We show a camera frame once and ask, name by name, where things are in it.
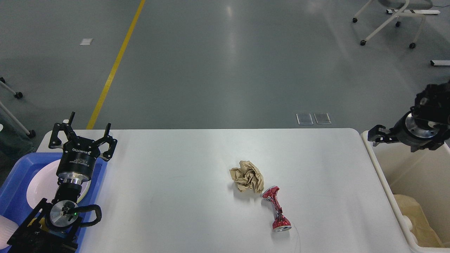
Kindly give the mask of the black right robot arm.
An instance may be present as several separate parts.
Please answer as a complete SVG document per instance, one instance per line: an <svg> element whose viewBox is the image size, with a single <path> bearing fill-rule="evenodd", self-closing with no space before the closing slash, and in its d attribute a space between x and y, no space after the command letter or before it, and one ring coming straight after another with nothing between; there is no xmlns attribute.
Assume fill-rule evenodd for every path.
<svg viewBox="0 0 450 253"><path fill-rule="evenodd" d="M402 143L410 151L437 150L450 136L450 85L429 84L418 93L414 105L392 128L375 125L368 131L367 141L373 146L381 143Z"/></svg>

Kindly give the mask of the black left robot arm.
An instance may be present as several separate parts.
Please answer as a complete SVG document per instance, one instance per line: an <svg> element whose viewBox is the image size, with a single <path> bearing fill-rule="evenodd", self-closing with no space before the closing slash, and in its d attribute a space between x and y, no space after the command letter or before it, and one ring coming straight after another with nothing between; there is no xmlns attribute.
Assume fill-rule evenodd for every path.
<svg viewBox="0 0 450 253"><path fill-rule="evenodd" d="M74 253L77 232L102 219L99 205L81 205L78 198L94 176L99 159L109 161L117 140L110 135L111 123L97 139L78 136L72 128L75 113L68 122L56 122L49 139L50 149L62 149L55 175L58 188L54 198L45 197L9 237L10 253Z"/></svg>

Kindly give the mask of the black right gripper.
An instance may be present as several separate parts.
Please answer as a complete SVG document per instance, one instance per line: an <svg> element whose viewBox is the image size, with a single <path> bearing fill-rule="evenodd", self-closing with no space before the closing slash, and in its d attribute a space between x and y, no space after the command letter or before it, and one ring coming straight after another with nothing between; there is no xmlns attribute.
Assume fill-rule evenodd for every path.
<svg viewBox="0 0 450 253"><path fill-rule="evenodd" d="M449 125L437 123L429 126L429 121L416 119L407 112L393 127L393 133L384 125L375 125L367 133L367 141L373 146L381 143L403 143L410 151L437 150L449 139Z"/></svg>

